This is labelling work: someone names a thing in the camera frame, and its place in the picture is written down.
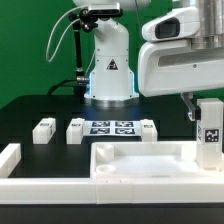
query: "table surface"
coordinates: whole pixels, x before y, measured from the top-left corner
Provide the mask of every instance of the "table surface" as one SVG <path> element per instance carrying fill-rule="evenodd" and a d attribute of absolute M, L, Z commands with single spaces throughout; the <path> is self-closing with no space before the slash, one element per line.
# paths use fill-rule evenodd
<path fill-rule="evenodd" d="M 23 96 L 0 110 L 0 151 L 22 144 L 22 160 L 10 178 L 89 177 L 91 143 L 140 141 L 139 137 L 84 137 L 66 144 L 73 118 L 92 121 L 152 119 L 159 140 L 195 140 L 195 123 L 179 96 L 141 98 L 138 105 L 99 108 L 74 96 Z M 32 144 L 32 129 L 42 118 L 56 118 L 56 134 L 48 145 Z M 0 205 L 4 223 L 223 223 L 223 204 L 147 205 Z"/>
<path fill-rule="evenodd" d="M 22 160 L 10 177 L 89 177 L 91 143 L 140 141 L 140 137 L 84 137 L 81 145 L 66 144 L 73 118 L 91 121 L 152 119 L 159 140 L 193 140 L 195 123 L 179 96 L 141 99 L 123 108 L 99 108 L 79 103 L 74 96 L 23 96 L 0 110 L 0 150 L 8 143 L 22 144 Z M 32 129 L 42 118 L 56 118 L 56 134 L 47 145 L 33 145 Z"/>

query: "green wall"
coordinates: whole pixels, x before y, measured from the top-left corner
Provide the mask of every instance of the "green wall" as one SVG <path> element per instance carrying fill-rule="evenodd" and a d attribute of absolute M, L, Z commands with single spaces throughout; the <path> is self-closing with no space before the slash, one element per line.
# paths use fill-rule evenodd
<path fill-rule="evenodd" d="M 72 0 L 6 0 L 0 3 L 0 107 L 18 96 L 46 94 L 55 83 L 74 77 L 73 34 L 68 32 L 52 63 L 45 60 L 48 38 L 55 22 L 74 7 Z M 171 0 L 152 0 L 141 10 L 142 23 L 171 10 Z M 143 44 L 136 12 L 125 12 L 118 19 L 130 32 L 130 67 L 136 72 L 138 52 Z M 68 21 L 61 24 L 53 40 L 56 46 Z M 94 49 L 93 34 L 82 33 L 83 64 L 87 68 Z M 57 94 L 72 94 L 71 89 Z M 209 96 L 224 95 L 208 91 Z"/>

